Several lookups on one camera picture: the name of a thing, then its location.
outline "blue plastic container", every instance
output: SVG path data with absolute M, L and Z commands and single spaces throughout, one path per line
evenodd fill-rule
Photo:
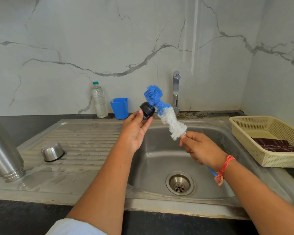
M 118 120 L 126 119 L 129 116 L 128 98 L 115 98 L 110 102 L 113 113 Z

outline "hand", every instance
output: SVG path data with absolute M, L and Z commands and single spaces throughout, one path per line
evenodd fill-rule
M 127 144 L 131 153 L 134 153 L 142 145 L 144 135 L 153 119 L 154 116 L 142 122 L 143 111 L 141 109 L 131 114 L 123 122 L 123 127 L 118 141 L 121 140 L 122 143 Z
M 185 144 L 185 151 L 198 164 L 209 166 L 213 171 L 219 171 L 227 158 L 227 154 L 215 142 L 203 133 L 187 131 L 180 138 L 180 146 Z

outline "sink drain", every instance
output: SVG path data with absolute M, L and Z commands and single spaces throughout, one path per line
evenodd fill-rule
M 167 185 L 169 191 L 179 196 L 188 195 L 194 189 L 194 182 L 192 178 L 182 171 L 171 172 L 167 176 L 165 184 Z

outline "person's left hand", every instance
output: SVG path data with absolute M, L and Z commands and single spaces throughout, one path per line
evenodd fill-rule
M 134 153 L 142 145 L 144 135 L 148 130 L 154 116 L 143 120 L 143 111 L 140 109 L 131 114 L 124 122 L 119 140 L 128 144 L 129 149 Z

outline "person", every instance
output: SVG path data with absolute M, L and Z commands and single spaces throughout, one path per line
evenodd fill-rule
M 121 234 L 132 158 L 141 146 L 153 117 L 144 123 L 141 123 L 142 119 L 143 113 L 139 110 L 124 121 L 119 138 L 96 178 L 67 217 L 57 221 L 48 235 Z M 187 132 L 185 136 L 182 135 L 180 146 L 183 145 L 195 162 L 209 166 L 215 172 L 223 168 L 228 157 L 202 133 Z M 223 177 L 259 234 L 294 234 L 294 207 L 271 191 L 252 172 L 238 161 L 231 160 Z

